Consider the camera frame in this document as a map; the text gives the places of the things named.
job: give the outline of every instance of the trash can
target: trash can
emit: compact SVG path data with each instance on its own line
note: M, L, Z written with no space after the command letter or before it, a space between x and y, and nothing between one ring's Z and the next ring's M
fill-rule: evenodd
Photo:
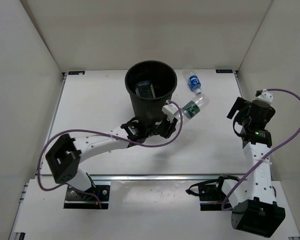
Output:
M145 80L152 82L155 98L136 94L136 84ZM125 87L130 94L134 114L145 123L159 122L164 118L161 111L171 100L177 87L177 75L167 64L160 61L143 61L131 67L125 75Z

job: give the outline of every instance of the gray wall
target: gray wall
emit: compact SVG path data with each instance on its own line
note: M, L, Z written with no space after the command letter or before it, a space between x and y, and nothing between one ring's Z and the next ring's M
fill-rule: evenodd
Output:
M34 177L62 74L18 0L0 0L0 240Z
M270 0L21 0L63 72L239 69Z
M300 0L274 0L239 70L243 93L283 88L300 95ZM268 129L276 146L300 125L300 103L275 93L276 115ZM300 230L300 135L273 154L273 175L281 180Z

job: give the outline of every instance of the table surface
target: table surface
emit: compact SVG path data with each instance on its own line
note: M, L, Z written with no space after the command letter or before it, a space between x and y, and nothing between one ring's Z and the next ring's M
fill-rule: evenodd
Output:
M44 176L46 187L55 185ZM66 186L42 191L30 181L14 231L24 240L264 240L232 229L231 212L200 211L185 190L201 181L111 181L108 210L63 209ZM300 236L280 182L272 183L286 217L270 240Z
M68 129L101 132L120 126L134 117L130 96L125 88L126 70L85 71L68 75L61 95L51 134ZM184 106L194 93L181 70L175 70L177 88L172 100ZM184 125L178 139L159 148L134 146L114 150L86 160L80 168L91 175L171 175L171 174L242 174L247 171L242 141L226 116L240 96L233 73L199 69L196 73L210 104ZM86 136L71 133L72 137ZM168 141L160 136L146 144ZM50 175L46 162L42 174Z

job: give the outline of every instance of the cable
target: cable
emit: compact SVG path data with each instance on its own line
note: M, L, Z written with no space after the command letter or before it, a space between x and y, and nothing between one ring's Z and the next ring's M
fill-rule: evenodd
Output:
M278 91L278 92L284 92L284 93L288 93L291 94L293 96L295 96L299 101L300 101L300 96L297 95L296 93L289 91L289 90L285 90L285 89L280 89L280 88L270 88L267 89L269 92L271 91ZM297 131L291 136L289 137L287 140L285 140L284 142L282 142L281 144L279 144L278 146L274 147L273 149L271 149L268 153L266 153L261 160L259 160L234 186L233 188L229 191L229 193L227 194L227 196L224 198L222 205L221 205L221 209L223 211L229 211L231 210L231 208L226 208L225 209L225 205L229 200L229 197L231 196L231 194L234 193L234 191L237 189L237 187L255 170L257 169L257 167L259 167L263 161L269 157L273 152L275 152L276 150L278 150L279 148L283 147L284 145L286 145L287 143L289 143L292 139L294 139L298 134L300 133L300 127L297 129Z
M126 138L123 138L123 137L120 137L120 136L116 136L116 135L111 135L111 134L108 134L108 133L104 133L104 132L99 132L99 131L93 131L93 130L86 130L86 129L69 129L69 130L65 130L65 131L61 131L59 133L57 133L56 135L54 135L53 137L51 137L47 142L46 144L43 146L41 152L40 152L40 155L39 155L39 160L38 160L38 165L37 165L37 180L38 180L38 184L39 184L39 187L43 190L43 191L46 191L46 192L49 192L49 191L53 191L57 188L60 188L61 186L63 186L64 184L59 184L57 186L54 186L54 187L51 187L51 188L45 188L43 185L42 185L42 181L41 181L41 169L40 169L40 165L41 165L41 161L42 161L42 158L48 148L48 146L53 142L53 140L55 140L56 138L58 138L59 136L63 135L63 134L67 134L67 133L74 133L74 132L80 132L80 133L89 133L89 134L96 134L96 135L100 135L100 136L104 136L104 137L109 137L109 138L113 138L113 139L118 139L118 140L122 140L122 141L125 141L125 142L128 142L128 143L131 143L131 144L135 144L135 145L138 145L138 146L142 146L142 147L145 147L145 148L158 148L158 147L163 147L163 146L166 146L168 144L171 144L174 140L177 139L177 137L180 135L180 132L181 132L181 129L182 129L182 126L183 126L183 113L182 113L182 110L181 108L179 107L178 104L176 104L174 101L169 101L171 104L175 105L177 108L178 108L178 111L179 111L179 114L180 114L180 127L179 127L179 130L177 132L177 134L174 136L173 139L171 139L170 141L168 142L165 142L165 143L162 143L162 144L157 144L157 145L147 145L147 144L142 144L142 143L139 143L139 142L135 142L135 141L132 141L132 140L129 140L129 139L126 139ZM97 202L100 204L100 208L101 208L101 203L100 203L100 200L98 198L97 195L93 194L93 193L90 193L90 192L84 192L84 191L80 191L78 189L76 189L75 187L72 187L73 189L75 189L77 192L81 193L81 194L86 194L86 195L90 195L90 196L93 196Z

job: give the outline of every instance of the plastic bottle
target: plastic bottle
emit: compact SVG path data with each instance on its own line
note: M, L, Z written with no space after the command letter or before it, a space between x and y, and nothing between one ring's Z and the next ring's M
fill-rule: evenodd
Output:
M183 75L185 79L188 82L189 88L191 89L192 92L195 92L196 95L201 94L201 83L199 81L199 78L195 72L195 70L190 66L187 65L183 69Z
M182 124L186 124L187 122L189 122L195 115L197 115L202 109L204 109L209 104L209 102L209 98L204 94L200 94L193 98L190 102L188 102L181 109L183 118ZM178 122L180 122L179 111L174 114L174 117L178 120Z
M135 94L140 97L147 98L147 99L154 99L156 98L154 87L150 80L144 80L138 82L135 85Z

